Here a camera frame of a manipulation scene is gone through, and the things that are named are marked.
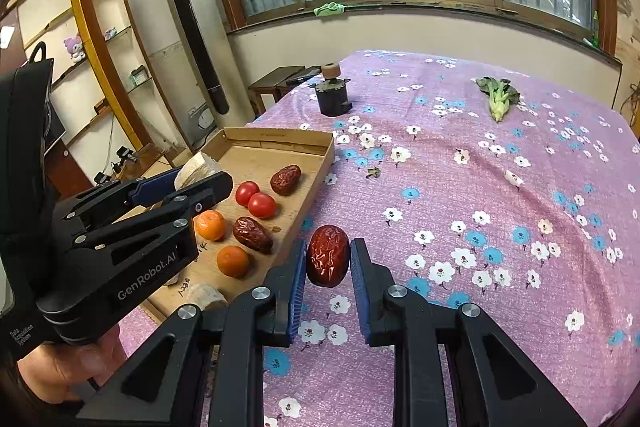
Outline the person's left hand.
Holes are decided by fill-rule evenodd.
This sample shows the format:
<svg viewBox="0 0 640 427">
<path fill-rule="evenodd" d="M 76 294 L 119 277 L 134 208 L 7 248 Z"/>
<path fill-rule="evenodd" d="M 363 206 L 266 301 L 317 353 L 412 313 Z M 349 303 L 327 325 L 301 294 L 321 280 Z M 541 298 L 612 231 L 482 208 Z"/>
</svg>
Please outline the person's left hand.
<svg viewBox="0 0 640 427">
<path fill-rule="evenodd" d="M 17 369 L 43 402 L 77 401 L 77 385 L 91 378 L 103 385 L 127 360 L 119 332 L 116 324 L 93 345 L 41 345 L 18 361 Z"/>
</svg>

